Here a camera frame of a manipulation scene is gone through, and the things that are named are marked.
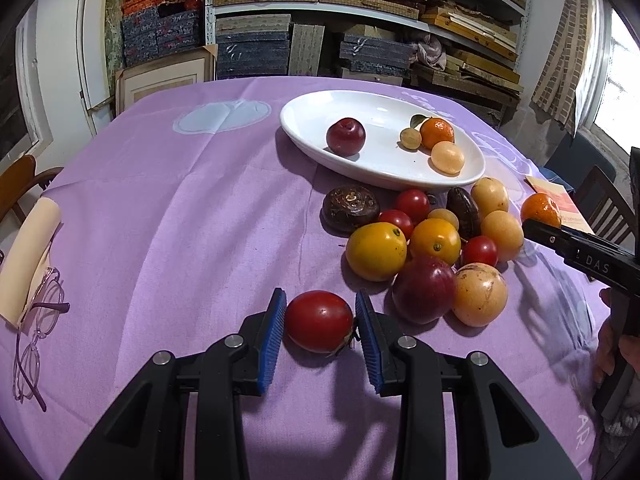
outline tabletop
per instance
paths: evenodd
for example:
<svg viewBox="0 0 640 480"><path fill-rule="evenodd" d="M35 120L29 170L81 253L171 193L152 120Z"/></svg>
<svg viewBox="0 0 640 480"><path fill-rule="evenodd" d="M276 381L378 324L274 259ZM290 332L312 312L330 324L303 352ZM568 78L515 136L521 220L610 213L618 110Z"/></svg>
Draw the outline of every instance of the tabletop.
<svg viewBox="0 0 640 480"><path fill-rule="evenodd" d="M290 99L325 89L435 110L481 147L486 174L509 190L511 213L532 193L524 176L538 170L507 140L461 105L412 89L268 77L187 86L138 102L46 193L62 210L50 257L71 304L38 343L46 413L34 400L13 399L15 333L0 327L0 413L44 480L59 477L156 351L204 351L263 311L275 287L289 299L329 290L352 308L356 291L366 288L377 311L392 313L388 284L355 276L342 258L346 240L320 223L324 195L348 180L303 155L280 128ZM383 207L396 195L374 192ZM602 286L531 242L504 277L507 307L485 329L466 328L451 314L434 326L402 328L439 352L489 354L590 478L591 355L608 315ZM242 411L253 480L391 477L399 399L375 395L359 345L326 358L285 340L270 390L243 399ZM450 420L450 399L446 412ZM452 433L448 478L455 479Z"/></svg>

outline red tomato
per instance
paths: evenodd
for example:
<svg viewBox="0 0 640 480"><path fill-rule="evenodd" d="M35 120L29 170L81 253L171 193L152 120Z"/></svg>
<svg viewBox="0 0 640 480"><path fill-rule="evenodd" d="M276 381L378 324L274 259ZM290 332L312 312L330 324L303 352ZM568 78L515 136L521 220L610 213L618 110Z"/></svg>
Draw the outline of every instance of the red tomato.
<svg viewBox="0 0 640 480"><path fill-rule="evenodd" d="M414 223L407 216L406 213L399 211L398 209L388 209L380 213L378 222L389 222L390 224L398 227L403 233L404 237L408 240L411 237L411 233L414 232Z"/></svg>
<svg viewBox="0 0 640 480"><path fill-rule="evenodd" d="M488 236L471 238L462 248L462 265L487 264L495 267L498 263L498 247Z"/></svg>
<svg viewBox="0 0 640 480"><path fill-rule="evenodd" d="M287 335L305 350L317 354L335 352L351 338L353 313L340 296L310 290L295 297L284 315Z"/></svg>
<svg viewBox="0 0 640 480"><path fill-rule="evenodd" d="M429 198L419 189L407 189L396 198L396 207L408 215L414 225L422 222L429 215L431 206Z"/></svg>

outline picture frame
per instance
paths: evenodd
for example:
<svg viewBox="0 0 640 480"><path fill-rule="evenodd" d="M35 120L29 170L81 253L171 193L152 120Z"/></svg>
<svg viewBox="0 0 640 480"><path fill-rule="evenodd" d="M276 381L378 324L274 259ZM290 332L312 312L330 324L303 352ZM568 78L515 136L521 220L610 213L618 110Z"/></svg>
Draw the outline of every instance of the picture frame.
<svg viewBox="0 0 640 480"><path fill-rule="evenodd" d="M156 92L213 81L217 54L218 46L208 45L118 71L116 116Z"/></svg>

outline white plate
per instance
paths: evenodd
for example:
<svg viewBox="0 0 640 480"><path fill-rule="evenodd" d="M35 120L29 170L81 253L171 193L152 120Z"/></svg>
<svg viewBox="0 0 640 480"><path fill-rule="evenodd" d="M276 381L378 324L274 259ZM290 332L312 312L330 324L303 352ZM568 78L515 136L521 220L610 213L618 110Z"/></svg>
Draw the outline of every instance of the white plate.
<svg viewBox="0 0 640 480"><path fill-rule="evenodd" d="M372 186L395 190L444 189L466 186L482 177L484 155L473 139L455 125L455 142L465 154L465 165L455 176L432 168L428 152L411 152L399 146L400 131L410 126L415 114L438 116L391 97L325 90L301 95L287 103L280 113L280 124L295 145L314 161ZM360 121L367 134L360 153L348 158L335 155L326 144L327 129L344 117Z"/></svg>

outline human hand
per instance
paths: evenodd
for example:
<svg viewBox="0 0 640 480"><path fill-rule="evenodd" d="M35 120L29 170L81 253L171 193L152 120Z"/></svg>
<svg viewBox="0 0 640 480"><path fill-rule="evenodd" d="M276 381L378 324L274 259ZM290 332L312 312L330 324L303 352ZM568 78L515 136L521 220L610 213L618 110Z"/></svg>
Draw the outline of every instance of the human hand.
<svg viewBox="0 0 640 480"><path fill-rule="evenodd" d="M609 306L609 289L600 291L600 298L605 305ZM609 319L607 319L598 332L598 349L596 350L596 364L593 371L593 378L599 384L604 380L605 374L611 375L615 368L613 355L614 334ZM632 365L636 373L640 373L640 338L630 335L620 336L618 342L620 353L626 361Z"/></svg>

